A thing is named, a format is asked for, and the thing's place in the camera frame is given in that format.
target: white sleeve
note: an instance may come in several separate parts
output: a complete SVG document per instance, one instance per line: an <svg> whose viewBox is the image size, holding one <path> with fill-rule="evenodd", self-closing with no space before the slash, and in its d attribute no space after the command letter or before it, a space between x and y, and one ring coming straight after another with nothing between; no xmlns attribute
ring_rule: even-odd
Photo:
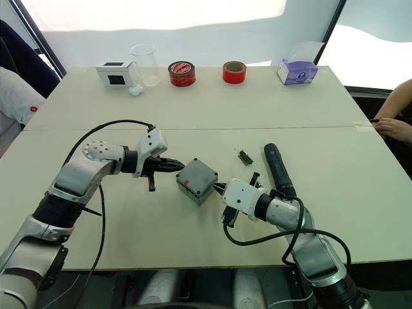
<svg viewBox="0 0 412 309"><path fill-rule="evenodd" d="M18 74L0 67L0 111L26 125L44 98Z"/></svg>

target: clear glass beaker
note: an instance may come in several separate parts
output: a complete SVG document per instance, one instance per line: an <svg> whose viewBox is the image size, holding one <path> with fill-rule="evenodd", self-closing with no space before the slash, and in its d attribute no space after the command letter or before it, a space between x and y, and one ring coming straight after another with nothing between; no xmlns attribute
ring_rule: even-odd
<svg viewBox="0 0 412 309"><path fill-rule="evenodd" d="M129 55L137 65L140 80L145 86L153 87L160 82L155 58L156 48L150 44L137 44L129 50Z"/></svg>

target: person's hand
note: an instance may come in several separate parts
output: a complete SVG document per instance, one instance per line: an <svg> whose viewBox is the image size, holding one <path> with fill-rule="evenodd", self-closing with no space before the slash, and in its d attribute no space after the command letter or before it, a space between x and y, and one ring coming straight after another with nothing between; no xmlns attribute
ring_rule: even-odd
<svg viewBox="0 0 412 309"><path fill-rule="evenodd" d="M406 122L392 118L381 118L374 124L374 127L380 135L412 143L412 126Z"/></svg>

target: white table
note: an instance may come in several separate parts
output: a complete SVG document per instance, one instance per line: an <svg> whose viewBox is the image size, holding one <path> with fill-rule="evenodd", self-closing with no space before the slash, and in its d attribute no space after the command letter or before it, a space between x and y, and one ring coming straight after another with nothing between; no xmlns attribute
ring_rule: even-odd
<svg viewBox="0 0 412 309"><path fill-rule="evenodd" d="M284 86L271 67L247 68L246 81L231 85L221 68L196 68L196 82L179 88L160 68L159 85L132 97L105 88L94 68L72 69L33 117L27 130L91 129L114 119L139 119L162 129L341 127L367 122L329 67L311 84ZM134 129L133 125L118 128Z"/></svg>
<svg viewBox="0 0 412 309"><path fill-rule="evenodd" d="M313 214L315 225L341 237L355 263L409 259L412 182L370 128L163 130L169 143L164 156L188 163L195 156L219 171L220 181L272 181L263 146L277 144L298 195ZM25 131L0 160L0 248L5 248L25 217L34 211L58 173L67 152L85 131ZM141 130L103 130L104 139L134 148ZM237 158L244 149L254 163ZM215 193L197 206L176 185L174 173L156 174L156 192L146 179L129 174L108 176L106 244L97 266L102 270L171 267L242 267L281 265L285 239L238 247L223 234L223 202ZM100 209L96 194L89 206ZM84 213L67 242L64 268L88 269L97 253L101 219ZM239 215L231 231L238 239L275 232L264 222ZM344 254L335 245L341 258Z"/></svg>

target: red tape roll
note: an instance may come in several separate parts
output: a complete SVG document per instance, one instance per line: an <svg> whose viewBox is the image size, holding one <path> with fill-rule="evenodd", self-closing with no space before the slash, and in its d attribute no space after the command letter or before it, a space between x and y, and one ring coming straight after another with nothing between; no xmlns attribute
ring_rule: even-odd
<svg viewBox="0 0 412 309"><path fill-rule="evenodd" d="M187 61L176 61L169 68L169 76L172 84L178 87L190 86L196 81L194 65Z"/></svg>
<svg viewBox="0 0 412 309"><path fill-rule="evenodd" d="M246 66L240 61L229 61L223 65L223 80L229 84L240 84L245 80Z"/></svg>

